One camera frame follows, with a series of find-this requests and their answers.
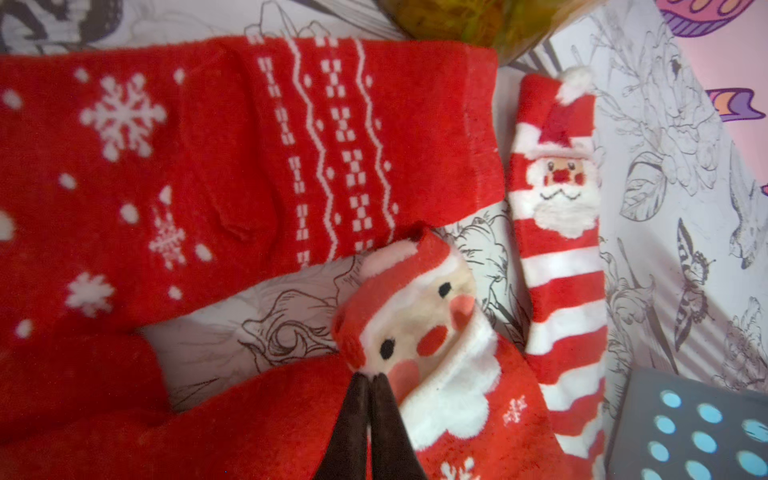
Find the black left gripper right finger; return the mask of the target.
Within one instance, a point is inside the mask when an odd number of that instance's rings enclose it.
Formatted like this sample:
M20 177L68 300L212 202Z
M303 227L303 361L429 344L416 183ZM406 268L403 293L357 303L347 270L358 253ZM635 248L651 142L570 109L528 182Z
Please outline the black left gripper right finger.
M378 374L371 381L369 418L372 478L426 480L385 374Z

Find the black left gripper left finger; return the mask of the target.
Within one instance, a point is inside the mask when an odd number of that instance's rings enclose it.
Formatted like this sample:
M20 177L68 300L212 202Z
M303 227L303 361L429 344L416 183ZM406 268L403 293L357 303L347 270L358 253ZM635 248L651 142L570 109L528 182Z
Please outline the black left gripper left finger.
M314 480L367 478L370 381L356 373L348 386L326 453Z

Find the red santa snowflake sock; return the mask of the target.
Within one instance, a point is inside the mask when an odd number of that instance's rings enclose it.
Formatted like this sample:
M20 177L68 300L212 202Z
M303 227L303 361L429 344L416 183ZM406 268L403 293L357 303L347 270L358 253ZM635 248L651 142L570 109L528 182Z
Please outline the red santa snowflake sock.
M30 339L1 355L5 479L313 479L352 377L388 378L427 479L564 479L538 382L426 232L369 254L333 355L273 368L177 414L138 335Z

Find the light blue plastic basket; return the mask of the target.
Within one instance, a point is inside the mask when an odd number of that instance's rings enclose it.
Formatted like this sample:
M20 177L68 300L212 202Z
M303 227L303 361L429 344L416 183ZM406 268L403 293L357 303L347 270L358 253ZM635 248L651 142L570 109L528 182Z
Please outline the light blue plastic basket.
M652 369L630 375L609 479L765 479L767 396Z

